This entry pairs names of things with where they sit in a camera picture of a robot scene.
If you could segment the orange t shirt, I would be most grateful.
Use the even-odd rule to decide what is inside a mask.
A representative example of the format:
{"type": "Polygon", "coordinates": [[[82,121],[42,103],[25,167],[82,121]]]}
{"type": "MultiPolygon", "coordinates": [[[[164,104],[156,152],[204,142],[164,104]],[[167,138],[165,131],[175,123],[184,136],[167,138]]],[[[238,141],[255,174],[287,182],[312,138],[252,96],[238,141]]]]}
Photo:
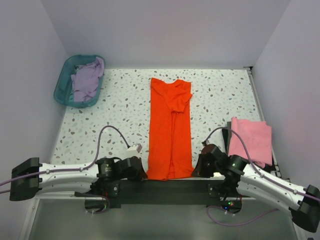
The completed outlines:
{"type": "Polygon", "coordinates": [[[177,79],[150,81],[150,124],[147,177],[167,181],[189,178],[192,165],[191,83],[177,79]]]}

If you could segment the lilac t shirt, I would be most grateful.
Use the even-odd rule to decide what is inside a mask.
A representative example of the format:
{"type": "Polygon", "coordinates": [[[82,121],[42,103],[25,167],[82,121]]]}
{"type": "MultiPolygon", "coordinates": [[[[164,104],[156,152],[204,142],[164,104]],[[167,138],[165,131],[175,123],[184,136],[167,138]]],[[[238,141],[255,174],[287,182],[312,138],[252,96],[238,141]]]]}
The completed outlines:
{"type": "Polygon", "coordinates": [[[74,102],[87,102],[96,96],[104,70],[105,63],[100,57],[96,57],[94,62],[79,65],[75,74],[71,75],[74,102]]]}

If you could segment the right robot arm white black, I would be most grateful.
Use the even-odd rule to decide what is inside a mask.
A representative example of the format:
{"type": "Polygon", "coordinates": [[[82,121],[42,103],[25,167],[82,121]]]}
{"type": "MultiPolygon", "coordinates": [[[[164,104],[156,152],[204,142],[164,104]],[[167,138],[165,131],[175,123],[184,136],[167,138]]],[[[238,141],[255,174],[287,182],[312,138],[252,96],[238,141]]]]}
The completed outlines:
{"type": "Polygon", "coordinates": [[[193,177],[211,178],[214,173],[224,176],[221,193],[233,197],[237,193],[254,198],[291,216],[295,225],[316,233],[320,224],[320,191],[303,187],[274,176],[249,160],[227,156],[216,145],[205,146],[198,156],[193,177]]]}

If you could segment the teal plastic basket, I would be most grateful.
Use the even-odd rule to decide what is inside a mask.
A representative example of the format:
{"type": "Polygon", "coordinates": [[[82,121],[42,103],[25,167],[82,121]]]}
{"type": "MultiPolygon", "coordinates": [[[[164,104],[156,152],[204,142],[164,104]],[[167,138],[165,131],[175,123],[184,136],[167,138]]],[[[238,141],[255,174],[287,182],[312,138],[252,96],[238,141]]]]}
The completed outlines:
{"type": "Polygon", "coordinates": [[[74,55],[69,57],[60,72],[59,78],[57,80],[57,84],[53,93],[54,99],[61,105],[65,105],[68,107],[74,108],[86,108],[95,105],[99,99],[101,87],[103,83],[104,73],[103,76],[100,78],[99,86],[95,97],[92,100],[85,101],[85,102],[74,102],[74,95],[72,89],[72,80],[71,75],[76,73],[79,65],[86,65],[95,61],[96,57],[100,57],[104,61],[105,66],[105,59],[100,55],[74,55]]]}

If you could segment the black folded t shirt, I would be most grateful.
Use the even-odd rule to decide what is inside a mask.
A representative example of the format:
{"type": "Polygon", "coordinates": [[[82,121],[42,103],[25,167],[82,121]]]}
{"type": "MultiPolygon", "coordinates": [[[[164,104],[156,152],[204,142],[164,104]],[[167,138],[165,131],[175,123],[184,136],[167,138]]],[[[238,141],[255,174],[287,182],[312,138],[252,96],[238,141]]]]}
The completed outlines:
{"type": "MultiPolygon", "coordinates": [[[[227,122],[227,127],[231,129],[231,121],[227,122]]],[[[244,147],[241,143],[241,141],[238,139],[237,136],[232,136],[232,132],[226,130],[226,129],[222,129],[222,136],[223,136],[223,141],[224,141],[224,147],[225,147],[225,151],[226,154],[231,156],[231,155],[238,155],[240,157],[243,158],[247,158],[247,154],[244,150],[244,147]]],[[[262,168],[264,171],[271,173],[271,171],[274,171],[275,168],[273,166],[273,157],[272,157],[272,165],[266,165],[264,168],[262,168]]]]}

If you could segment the pink folded t shirt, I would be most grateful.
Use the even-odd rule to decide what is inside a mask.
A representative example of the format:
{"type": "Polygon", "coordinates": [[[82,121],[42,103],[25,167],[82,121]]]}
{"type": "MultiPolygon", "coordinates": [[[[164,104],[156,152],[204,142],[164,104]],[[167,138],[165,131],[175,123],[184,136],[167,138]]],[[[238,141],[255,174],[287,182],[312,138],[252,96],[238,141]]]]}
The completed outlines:
{"type": "Polygon", "coordinates": [[[272,127],[265,121],[250,121],[231,118],[231,129],[245,143],[251,160],[261,168],[271,166],[272,161],[272,127]]]}

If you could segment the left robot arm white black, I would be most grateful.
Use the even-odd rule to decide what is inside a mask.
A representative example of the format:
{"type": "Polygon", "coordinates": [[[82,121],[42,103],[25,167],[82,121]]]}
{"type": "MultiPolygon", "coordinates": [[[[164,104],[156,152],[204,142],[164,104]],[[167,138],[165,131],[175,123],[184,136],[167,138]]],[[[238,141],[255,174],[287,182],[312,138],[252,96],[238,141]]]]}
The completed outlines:
{"type": "Polygon", "coordinates": [[[139,182],[146,178],[142,160],[136,156],[105,157],[90,164],[72,165],[40,163],[39,158],[33,157],[12,169],[9,200],[25,201],[51,192],[99,196],[109,183],[122,179],[139,182]]]}

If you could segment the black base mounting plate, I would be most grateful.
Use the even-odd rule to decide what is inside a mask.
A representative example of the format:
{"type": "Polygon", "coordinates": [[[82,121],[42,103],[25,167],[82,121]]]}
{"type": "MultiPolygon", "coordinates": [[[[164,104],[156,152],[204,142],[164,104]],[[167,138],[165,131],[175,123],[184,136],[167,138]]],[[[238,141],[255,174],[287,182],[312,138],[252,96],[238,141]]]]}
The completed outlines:
{"type": "Polygon", "coordinates": [[[235,190],[222,191],[222,180],[119,180],[95,187],[87,193],[76,192],[85,198],[86,209],[120,208],[122,205],[202,205],[217,206],[230,212],[242,209],[243,199],[235,190]]]}

